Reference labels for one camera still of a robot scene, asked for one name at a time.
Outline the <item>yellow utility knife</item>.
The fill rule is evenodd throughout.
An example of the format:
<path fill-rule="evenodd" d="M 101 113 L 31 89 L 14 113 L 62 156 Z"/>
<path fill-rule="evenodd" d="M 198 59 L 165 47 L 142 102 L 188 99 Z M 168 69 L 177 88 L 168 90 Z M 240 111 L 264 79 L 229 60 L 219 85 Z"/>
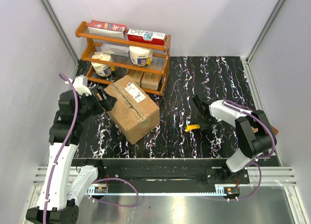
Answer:
<path fill-rule="evenodd" d="M 190 124 L 186 127 L 185 132 L 190 132 L 192 130 L 200 129 L 199 124 Z"/>

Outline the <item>brown cardboard express box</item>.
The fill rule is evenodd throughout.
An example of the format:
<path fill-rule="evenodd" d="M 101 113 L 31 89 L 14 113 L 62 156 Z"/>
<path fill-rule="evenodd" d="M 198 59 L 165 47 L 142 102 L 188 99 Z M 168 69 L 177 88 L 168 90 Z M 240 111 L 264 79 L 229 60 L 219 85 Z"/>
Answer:
<path fill-rule="evenodd" d="M 160 124 L 158 105 L 128 75 L 108 85 L 104 91 L 117 101 L 109 117 L 134 145 Z"/>

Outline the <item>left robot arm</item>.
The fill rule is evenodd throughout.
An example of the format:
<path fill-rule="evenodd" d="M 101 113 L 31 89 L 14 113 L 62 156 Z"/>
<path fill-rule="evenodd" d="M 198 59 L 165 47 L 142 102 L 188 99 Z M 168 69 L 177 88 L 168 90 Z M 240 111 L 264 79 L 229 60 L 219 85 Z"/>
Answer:
<path fill-rule="evenodd" d="M 72 183 L 69 172 L 83 123 L 90 116 L 100 115 L 114 108 L 117 98 L 108 95 L 102 87 L 94 92 L 66 91 L 60 94 L 53 125 L 49 130 L 49 162 L 41 195 L 26 212 L 26 220 L 33 224 L 74 224 L 79 204 L 92 182 L 105 178 L 104 165 L 84 162 Z"/>

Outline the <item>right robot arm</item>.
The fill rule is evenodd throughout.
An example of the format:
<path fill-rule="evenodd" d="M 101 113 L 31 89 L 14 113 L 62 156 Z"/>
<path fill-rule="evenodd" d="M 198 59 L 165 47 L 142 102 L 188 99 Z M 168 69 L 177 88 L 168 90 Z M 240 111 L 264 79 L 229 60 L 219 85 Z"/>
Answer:
<path fill-rule="evenodd" d="M 224 121 L 235 127 L 238 139 L 237 151 L 217 171 L 217 176 L 226 183 L 234 182 L 239 173 L 252 162 L 271 156 L 276 149 L 276 135 L 264 111 L 252 110 L 229 100 L 192 98 L 198 108 L 199 129 L 204 131 Z"/>

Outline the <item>grey flat box on shelf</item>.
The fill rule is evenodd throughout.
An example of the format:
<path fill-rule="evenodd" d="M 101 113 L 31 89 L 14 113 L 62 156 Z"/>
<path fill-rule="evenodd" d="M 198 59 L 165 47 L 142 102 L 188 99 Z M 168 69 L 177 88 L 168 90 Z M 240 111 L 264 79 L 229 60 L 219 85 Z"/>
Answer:
<path fill-rule="evenodd" d="M 106 54 L 114 54 L 118 56 L 129 57 L 129 47 L 117 44 L 103 43 L 101 45 L 101 51 Z"/>

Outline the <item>red toothpaste box left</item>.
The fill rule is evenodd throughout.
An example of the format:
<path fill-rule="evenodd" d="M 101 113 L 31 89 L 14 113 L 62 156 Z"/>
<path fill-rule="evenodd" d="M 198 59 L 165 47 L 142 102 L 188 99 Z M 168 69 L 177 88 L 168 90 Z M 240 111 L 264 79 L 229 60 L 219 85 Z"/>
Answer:
<path fill-rule="evenodd" d="M 88 30 L 92 34 L 99 34 L 108 37 L 125 39 L 127 26 L 117 23 L 109 23 L 92 20 L 88 24 Z"/>

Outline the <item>red white toothpaste box right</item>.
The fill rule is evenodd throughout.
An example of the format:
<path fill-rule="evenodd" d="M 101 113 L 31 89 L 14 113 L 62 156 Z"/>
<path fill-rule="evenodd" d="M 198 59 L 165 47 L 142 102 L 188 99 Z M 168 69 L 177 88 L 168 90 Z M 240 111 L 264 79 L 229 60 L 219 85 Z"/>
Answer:
<path fill-rule="evenodd" d="M 163 46 L 165 43 L 166 34 L 145 30 L 129 29 L 127 32 L 127 38 L 130 41 Z"/>

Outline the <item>white cup lower left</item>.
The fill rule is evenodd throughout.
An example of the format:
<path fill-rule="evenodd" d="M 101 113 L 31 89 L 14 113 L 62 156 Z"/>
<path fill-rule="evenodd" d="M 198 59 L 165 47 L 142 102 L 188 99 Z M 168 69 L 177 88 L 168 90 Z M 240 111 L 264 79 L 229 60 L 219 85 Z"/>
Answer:
<path fill-rule="evenodd" d="M 105 54 L 103 52 L 95 52 L 92 55 L 92 59 L 98 59 L 101 61 L 110 61 L 111 60 L 111 55 L 110 54 Z M 95 72 L 97 75 L 101 77 L 108 77 L 112 75 L 112 73 L 115 71 L 115 66 L 113 65 L 108 65 L 108 64 L 103 64 L 103 63 L 97 63 L 97 62 L 91 62 L 93 68 L 95 69 Z"/>

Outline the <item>orange wooden shelf rack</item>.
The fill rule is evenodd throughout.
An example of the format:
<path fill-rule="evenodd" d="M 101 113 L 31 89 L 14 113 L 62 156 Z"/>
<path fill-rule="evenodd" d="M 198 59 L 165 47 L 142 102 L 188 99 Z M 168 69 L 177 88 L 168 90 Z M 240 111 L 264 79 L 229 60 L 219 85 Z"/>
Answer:
<path fill-rule="evenodd" d="M 87 40 L 86 48 L 81 55 L 83 61 L 106 64 L 114 66 L 115 68 L 132 69 L 142 72 L 150 72 L 160 75 L 160 87 L 157 90 L 151 90 L 144 88 L 146 93 L 162 96 L 166 87 L 166 83 L 170 70 L 170 47 L 171 47 L 171 35 L 167 35 L 164 40 L 164 45 L 146 44 L 135 41 L 129 41 L 127 39 L 113 38 L 109 36 L 91 34 L 88 30 L 89 23 L 83 21 L 77 27 L 75 35 L 77 37 L 83 37 Z M 103 61 L 93 58 L 93 55 L 101 51 L 101 46 L 104 42 L 117 43 L 126 46 L 144 47 L 154 50 L 151 64 L 145 67 L 138 67 L 133 64 L 130 56 L 110 55 L 110 60 Z"/>

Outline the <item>tan carton left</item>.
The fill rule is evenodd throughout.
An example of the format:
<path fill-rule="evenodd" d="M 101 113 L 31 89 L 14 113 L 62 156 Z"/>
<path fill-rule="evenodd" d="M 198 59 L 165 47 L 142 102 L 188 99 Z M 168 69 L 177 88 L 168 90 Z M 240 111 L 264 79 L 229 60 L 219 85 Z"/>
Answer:
<path fill-rule="evenodd" d="M 141 80 L 143 78 L 144 72 L 140 70 L 129 69 L 127 75 L 138 85 L 141 86 Z"/>

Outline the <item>tan carton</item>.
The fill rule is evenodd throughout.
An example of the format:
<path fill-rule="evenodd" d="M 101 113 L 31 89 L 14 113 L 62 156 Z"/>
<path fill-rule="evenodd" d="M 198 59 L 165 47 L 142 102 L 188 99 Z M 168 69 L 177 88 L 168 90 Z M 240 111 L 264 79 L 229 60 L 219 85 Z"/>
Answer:
<path fill-rule="evenodd" d="M 162 76 L 160 74 L 145 72 L 141 80 L 141 87 L 150 90 L 157 90 L 161 79 Z"/>
<path fill-rule="evenodd" d="M 129 69 L 127 75 L 138 85 L 141 86 L 141 80 L 143 78 L 144 72 L 140 70 Z"/>

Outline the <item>tan carton right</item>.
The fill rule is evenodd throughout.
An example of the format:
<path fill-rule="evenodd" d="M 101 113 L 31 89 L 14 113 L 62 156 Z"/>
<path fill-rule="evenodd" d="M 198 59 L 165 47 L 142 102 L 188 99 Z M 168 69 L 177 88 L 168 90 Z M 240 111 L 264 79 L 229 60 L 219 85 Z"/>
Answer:
<path fill-rule="evenodd" d="M 141 80 L 141 87 L 150 90 L 157 90 L 161 79 L 162 76 L 160 74 L 145 72 Z"/>

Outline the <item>white cup middle shelf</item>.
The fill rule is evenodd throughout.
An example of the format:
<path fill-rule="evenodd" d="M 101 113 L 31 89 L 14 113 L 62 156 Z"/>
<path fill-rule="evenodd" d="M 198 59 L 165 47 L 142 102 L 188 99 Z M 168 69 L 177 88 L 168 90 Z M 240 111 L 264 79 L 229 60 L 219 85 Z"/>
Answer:
<path fill-rule="evenodd" d="M 129 46 L 129 54 L 131 62 L 138 67 L 146 67 L 151 65 L 153 57 L 153 49 Z"/>

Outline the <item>brown sponge pack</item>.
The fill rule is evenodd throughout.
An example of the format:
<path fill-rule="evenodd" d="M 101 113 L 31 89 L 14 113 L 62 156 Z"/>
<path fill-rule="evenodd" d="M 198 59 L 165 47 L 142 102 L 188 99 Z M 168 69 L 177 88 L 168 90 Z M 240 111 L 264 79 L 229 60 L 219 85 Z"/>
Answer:
<path fill-rule="evenodd" d="M 277 130 L 275 127 L 271 125 L 271 132 L 274 134 L 274 136 L 277 136 L 277 134 L 279 133 L 279 130 Z"/>

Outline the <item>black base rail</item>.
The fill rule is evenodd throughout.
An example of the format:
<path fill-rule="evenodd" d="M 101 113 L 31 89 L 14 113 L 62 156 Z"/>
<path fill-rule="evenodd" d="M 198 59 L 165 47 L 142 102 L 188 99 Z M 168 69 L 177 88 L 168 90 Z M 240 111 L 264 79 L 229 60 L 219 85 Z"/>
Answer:
<path fill-rule="evenodd" d="M 145 195 L 215 192 L 216 185 L 248 185 L 246 170 L 236 175 L 221 175 L 223 159 L 147 159 L 147 158 L 75 158 L 72 167 L 98 165 L 100 178 L 121 178 Z"/>

